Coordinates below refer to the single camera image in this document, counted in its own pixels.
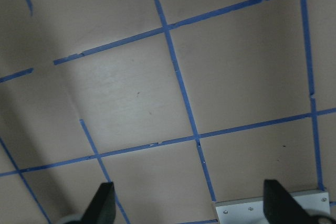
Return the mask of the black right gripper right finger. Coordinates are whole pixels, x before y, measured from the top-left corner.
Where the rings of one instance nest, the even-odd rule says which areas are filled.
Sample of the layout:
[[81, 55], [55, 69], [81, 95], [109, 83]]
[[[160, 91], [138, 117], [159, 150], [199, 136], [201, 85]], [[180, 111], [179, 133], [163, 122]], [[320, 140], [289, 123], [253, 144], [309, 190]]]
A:
[[269, 223], [315, 223], [277, 180], [265, 179], [263, 192], [263, 212]]

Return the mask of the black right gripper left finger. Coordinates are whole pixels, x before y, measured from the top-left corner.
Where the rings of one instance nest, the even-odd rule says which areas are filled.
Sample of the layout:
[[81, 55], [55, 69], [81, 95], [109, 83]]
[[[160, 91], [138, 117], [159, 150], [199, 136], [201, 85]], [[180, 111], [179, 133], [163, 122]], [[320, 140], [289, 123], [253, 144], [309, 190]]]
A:
[[80, 223], [110, 223], [116, 218], [114, 183], [102, 183], [95, 193]]

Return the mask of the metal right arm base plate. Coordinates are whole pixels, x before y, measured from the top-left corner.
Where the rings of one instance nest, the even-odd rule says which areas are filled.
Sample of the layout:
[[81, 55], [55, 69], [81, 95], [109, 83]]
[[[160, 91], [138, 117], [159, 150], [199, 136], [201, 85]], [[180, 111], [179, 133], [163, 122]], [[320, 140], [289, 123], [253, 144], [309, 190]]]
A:
[[[327, 191], [318, 189], [292, 192], [294, 200], [310, 215], [331, 216], [332, 203]], [[263, 198], [246, 198], [214, 203], [217, 220], [228, 223], [268, 223], [263, 211]]]

